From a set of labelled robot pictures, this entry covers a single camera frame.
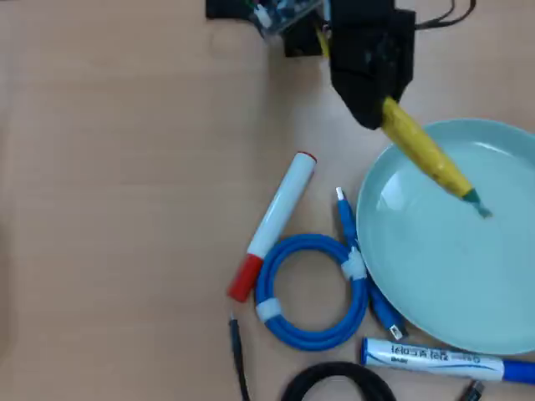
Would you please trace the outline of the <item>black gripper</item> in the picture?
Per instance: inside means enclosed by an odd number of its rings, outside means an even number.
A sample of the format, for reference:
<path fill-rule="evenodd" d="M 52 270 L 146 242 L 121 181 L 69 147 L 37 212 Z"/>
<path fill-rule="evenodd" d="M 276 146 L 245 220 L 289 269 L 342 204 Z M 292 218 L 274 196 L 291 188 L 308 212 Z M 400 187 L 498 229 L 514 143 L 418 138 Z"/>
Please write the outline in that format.
<path fill-rule="evenodd" d="M 399 103 L 414 76 L 416 13 L 394 1 L 330 3 L 331 82 L 356 121 L 383 124 L 387 96 Z"/>

